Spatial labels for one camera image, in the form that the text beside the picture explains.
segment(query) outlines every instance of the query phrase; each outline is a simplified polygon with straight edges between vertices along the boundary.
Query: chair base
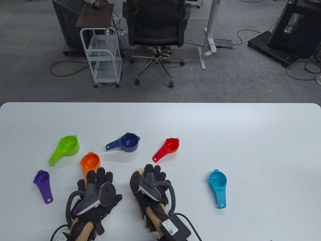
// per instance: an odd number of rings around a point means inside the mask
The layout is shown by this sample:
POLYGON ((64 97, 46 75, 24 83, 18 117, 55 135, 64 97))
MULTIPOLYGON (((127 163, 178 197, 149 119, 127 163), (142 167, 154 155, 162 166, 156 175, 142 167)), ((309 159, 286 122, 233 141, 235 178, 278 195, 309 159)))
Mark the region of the chair base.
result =
POLYGON ((142 76, 142 74, 149 68, 151 67, 154 63, 159 64, 160 68, 163 69, 167 75, 167 77, 170 79, 170 83, 168 84, 168 86, 170 88, 174 87, 174 83, 173 83, 173 79, 170 76, 170 74, 168 73, 168 71, 166 70, 165 66, 163 65, 162 60, 168 60, 168 61, 172 61, 172 62, 179 62, 181 66, 185 65, 185 61, 183 59, 179 59, 179 58, 167 58, 167 57, 163 57, 160 56, 160 49, 156 49, 155 50, 155 56, 154 57, 146 57, 146 56, 138 56, 138 55, 132 55, 132 57, 129 59, 129 62, 132 64, 134 63, 134 58, 148 58, 148 59, 152 59, 148 65, 137 75, 136 80, 135 80, 135 85, 139 85, 140 84, 140 80, 139 77, 142 76))

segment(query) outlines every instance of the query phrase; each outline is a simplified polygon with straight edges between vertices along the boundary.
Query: shoe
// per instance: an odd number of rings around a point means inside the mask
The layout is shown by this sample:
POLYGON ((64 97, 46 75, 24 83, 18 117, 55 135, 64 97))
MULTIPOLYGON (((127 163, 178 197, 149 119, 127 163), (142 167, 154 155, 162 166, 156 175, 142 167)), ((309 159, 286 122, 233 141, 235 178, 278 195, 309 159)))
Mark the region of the shoe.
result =
POLYGON ((163 57, 166 57, 166 58, 170 58, 170 56, 172 55, 172 50, 168 47, 164 48, 164 51, 163 51, 163 57))
POLYGON ((142 51, 147 52, 148 51, 148 47, 146 45, 141 45, 142 51))
POLYGON ((318 75, 318 76, 316 77, 316 81, 317 81, 317 83, 318 83, 319 85, 321 85, 321 75, 318 75))

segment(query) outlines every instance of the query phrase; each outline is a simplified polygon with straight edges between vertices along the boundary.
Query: gray carpet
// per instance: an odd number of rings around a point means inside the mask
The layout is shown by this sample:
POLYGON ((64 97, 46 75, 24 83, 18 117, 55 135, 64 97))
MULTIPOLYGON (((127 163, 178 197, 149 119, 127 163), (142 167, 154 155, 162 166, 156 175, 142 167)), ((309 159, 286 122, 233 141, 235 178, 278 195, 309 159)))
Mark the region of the gray carpet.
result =
MULTIPOLYGON (((115 3, 117 11, 121 12, 121 2, 115 3)), ((264 31, 276 22, 277 13, 285 4, 285 0, 254 4, 222 0, 217 38, 238 43, 238 30, 264 31)), ((203 0, 200 9, 192 9, 185 38, 203 43, 210 5, 210 0, 203 0)), ((253 32, 240 33, 244 40, 254 35, 253 32)), ((321 105, 320 85, 287 77, 279 63, 247 47, 246 43, 236 49, 218 50, 206 58, 206 70, 201 69, 196 46, 185 44, 175 49, 173 57, 184 58, 186 65, 166 65, 174 79, 174 89, 167 87, 169 81, 157 66, 142 76, 140 86, 135 86, 135 76, 147 62, 139 60, 131 65, 128 57, 123 59, 120 88, 100 85, 94 89, 89 69, 70 77, 54 77, 49 72, 50 65, 70 60, 61 53, 63 45, 64 38, 50 0, 0 0, 0 105, 22 101, 305 102, 321 105)), ((62 75, 83 66, 66 64, 53 71, 62 75)), ((313 77, 304 72, 302 66, 289 72, 298 78, 313 77)))

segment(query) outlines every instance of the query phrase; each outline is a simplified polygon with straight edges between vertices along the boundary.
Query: measuring cup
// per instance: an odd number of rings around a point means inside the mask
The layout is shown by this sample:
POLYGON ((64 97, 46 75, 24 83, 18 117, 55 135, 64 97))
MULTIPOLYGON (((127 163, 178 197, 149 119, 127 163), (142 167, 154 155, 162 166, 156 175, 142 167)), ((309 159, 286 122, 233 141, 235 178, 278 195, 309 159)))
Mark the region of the measuring cup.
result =
POLYGON ((65 136, 61 138, 55 152, 49 159, 49 164, 54 166, 62 156, 73 156, 79 151, 77 136, 65 136))
POLYGON ((213 188, 214 193, 216 195, 219 209, 226 208, 226 176, 218 169, 215 169, 214 172, 212 172, 212 174, 210 175, 208 181, 210 182, 210 185, 213 188))
POLYGON ((54 198, 52 197, 52 193, 50 189, 49 179, 50 179, 49 173, 46 171, 40 170, 37 172, 37 175, 33 180, 33 182, 38 186, 41 192, 42 198, 46 204, 49 204, 54 201, 54 198))
POLYGON ((178 138, 166 139, 164 145, 159 149, 159 151, 153 156, 153 161, 158 162, 161 158, 169 153, 176 152, 179 147, 178 138))
POLYGON ((139 136, 135 135, 134 133, 127 132, 118 140, 115 140, 107 144, 106 150, 108 151, 108 150, 120 147, 125 152, 133 152, 134 150, 137 149, 139 140, 140 140, 139 136))
POLYGON ((80 164, 83 170, 85 171, 85 176, 87 177, 87 173, 89 171, 94 170, 96 172, 97 169, 100 167, 100 158, 97 154, 91 151, 83 157, 80 164))

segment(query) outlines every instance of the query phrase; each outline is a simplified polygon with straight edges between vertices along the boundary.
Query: gloved hand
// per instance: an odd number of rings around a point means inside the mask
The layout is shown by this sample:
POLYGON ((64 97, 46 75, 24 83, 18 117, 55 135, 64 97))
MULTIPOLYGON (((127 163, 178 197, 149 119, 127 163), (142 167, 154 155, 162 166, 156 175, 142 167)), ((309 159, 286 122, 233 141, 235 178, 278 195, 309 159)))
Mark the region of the gloved hand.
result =
MULTIPOLYGON (((152 164, 147 164, 144 168, 144 177, 147 173, 154 173, 154 178, 157 181, 165 181, 166 173, 161 172, 160 166, 156 165, 153 167, 152 164)), ((150 207, 152 211, 155 213, 155 215, 160 220, 165 220, 168 218, 168 215, 164 212, 163 207, 160 205, 161 203, 166 206, 168 204, 168 198, 166 197, 165 191, 167 190, 167 187, 160 186, 157 188, 157 190, 161 194, 161 200, 160 201, 154 201, 147 195, 143 194, 141 191, 137 193, 133 193, 136 197, 139 207, 142 211, 142 218, 144 219, 144 216, 146 216, 146 227, 149 227, 151 231, 156 231, 156 228, 154 227, 153 223, 149 219, 149 217, 146 215, 146 208, 150 207)))
MULTIPOLYGON (((97 188, 100 188, 101 185, 103 185, 105 182, 113 182, 113 173, 107 172, 105 174, 105 169, 103 167, 98 168, 97 173, 95 173, 93 170, 89 171, 87 174, 87 183, 88 184, 95 184, 97 188)), ((77 183, 78 190, 79 191, 86 191, 86 184, 85 180, 81 179, 77 183)), ((73 209, 71 210, 71 216, 73 219, 79 218, 83 219, 87 222, 91 222, 97 231, 98 235, 101 235, 104 233, 104 228, 101 225, 101 221, 110 214, 111 210, 119 203, 120 200, 122 200, 123 196, 121 194, 117 194, 114 202, 108 206, 108 207, 102 207, 99 205, 96 208, 92 208, 89 211, 85 212, 82 215, 76 216, 74 215, 74 209, 76 206, 83 200, 83 197, 81 197, 80 200, 76 202, 73 209)))

